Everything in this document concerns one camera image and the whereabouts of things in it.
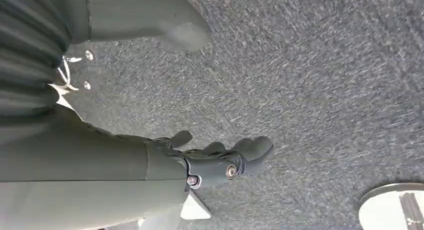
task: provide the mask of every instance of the floor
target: floor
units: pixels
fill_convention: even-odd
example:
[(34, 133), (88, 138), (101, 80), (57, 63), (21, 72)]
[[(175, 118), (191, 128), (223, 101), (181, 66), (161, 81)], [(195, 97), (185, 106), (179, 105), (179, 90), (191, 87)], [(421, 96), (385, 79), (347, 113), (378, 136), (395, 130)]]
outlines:
[(360, 229), (358, 199), (424, 181), (424, 0), (190, 0), (212, 44), (87, 43), (68, 100), (114, 133), (191, 147), (266, 135), (266, 165), (197, 191), (214, 217), (180, 229)]

